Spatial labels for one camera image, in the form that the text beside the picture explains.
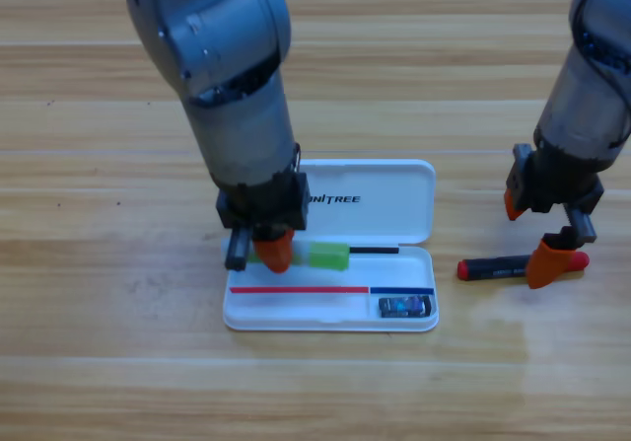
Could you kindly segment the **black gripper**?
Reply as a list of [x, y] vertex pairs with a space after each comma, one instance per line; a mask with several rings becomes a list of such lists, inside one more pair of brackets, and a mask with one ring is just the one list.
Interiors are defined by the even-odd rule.
[[552, 283], [564, 273], [583, 270], [578, 244], [591, 244], [596, 230], [591, 214], [603, 186], [594, 161], [580, 160], [543, 143], [513, 148], [514, 164], [506, 180], [504, 203], [511, 221], [530, 210], [547, 213], [555, 205], [564, 207], [568, 224], [559, 233], [546, 233], [526, 265], [531, 289]]
[[307, 228], [310, 190], [296, 157], [263, 184], [237, 184], [220, 190], [216, 209], [231, 236], [226, 269], [243, 271], [248, 259], [274, 273], [286, 272], [293, 259], [294, 233]]

